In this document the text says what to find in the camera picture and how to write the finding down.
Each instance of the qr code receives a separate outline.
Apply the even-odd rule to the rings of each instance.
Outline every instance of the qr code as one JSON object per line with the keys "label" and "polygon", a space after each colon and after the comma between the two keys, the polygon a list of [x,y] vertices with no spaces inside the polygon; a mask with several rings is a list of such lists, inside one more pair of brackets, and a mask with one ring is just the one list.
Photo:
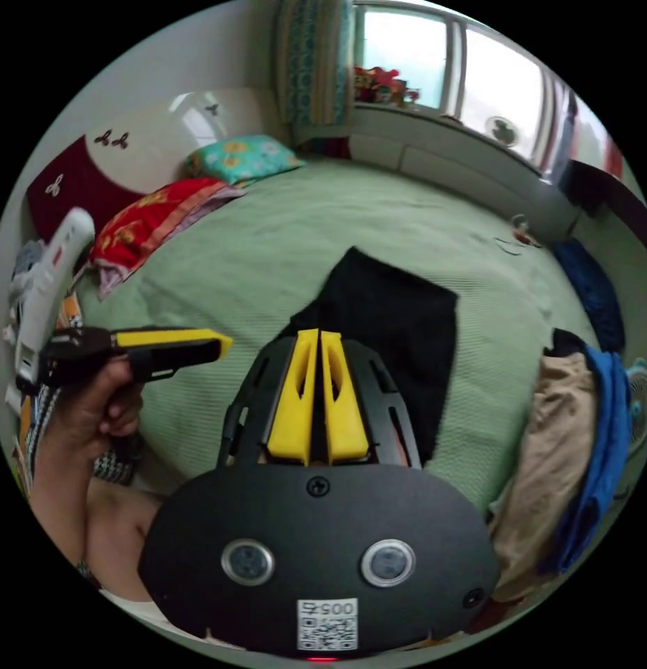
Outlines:
{"label": "qr code", "polygon": [[298,650],[343,651],[358,648],[357,599],[300,599]]}

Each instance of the maroon headboard panel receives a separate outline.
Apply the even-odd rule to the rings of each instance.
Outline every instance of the maroon headboard panel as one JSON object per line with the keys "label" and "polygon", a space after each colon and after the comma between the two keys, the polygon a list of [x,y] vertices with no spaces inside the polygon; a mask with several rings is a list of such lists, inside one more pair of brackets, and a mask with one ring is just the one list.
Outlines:
{"label": "maroon headboard panel", "polygon": [[26,191],[36,233],[49,242],[72,207],[86,209],[99,232],[122,209],[144,196],[108,179],[80,137],[50,162]]}

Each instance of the fan grille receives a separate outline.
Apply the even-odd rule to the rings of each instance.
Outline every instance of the fan grille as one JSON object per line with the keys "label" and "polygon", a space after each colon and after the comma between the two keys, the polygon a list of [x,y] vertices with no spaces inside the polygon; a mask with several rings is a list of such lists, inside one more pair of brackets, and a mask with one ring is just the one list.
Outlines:
{"label": "fan grille", "polygon": [[631,369],[630,410],[632,413],[632,444],[640,445],[647,436],[647,371],[642,368]]}

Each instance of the black cloth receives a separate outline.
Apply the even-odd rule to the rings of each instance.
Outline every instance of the black cloth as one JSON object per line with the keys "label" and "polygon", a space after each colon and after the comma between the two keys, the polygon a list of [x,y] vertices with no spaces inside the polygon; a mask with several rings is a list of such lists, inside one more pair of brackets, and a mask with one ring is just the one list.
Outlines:
{"label": "black cloth", "polygon": [[405,401],[425,463],[435,451],[455,358],[457,301],[455,293],[352,248],[279,337],[318,328],[378,353]]}
{"label": "black cloth", "polygon": [[567,330],[553,330],[553,348],[545,348],[547,357],[569,357],[574,353],[584,353],[586,342]]}

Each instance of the electric fan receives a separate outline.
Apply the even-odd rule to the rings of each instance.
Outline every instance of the electric fan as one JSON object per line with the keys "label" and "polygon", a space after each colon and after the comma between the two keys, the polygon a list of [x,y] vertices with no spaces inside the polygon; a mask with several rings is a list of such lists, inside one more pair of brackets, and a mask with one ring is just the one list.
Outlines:
{"label": "electric fan", "polygon": [[632,416],[632,435],[630,451],[627,458],[631,458],[647,444],[647,362],[637,358],[627,370],[627,380],[630,384],[630,414]]}

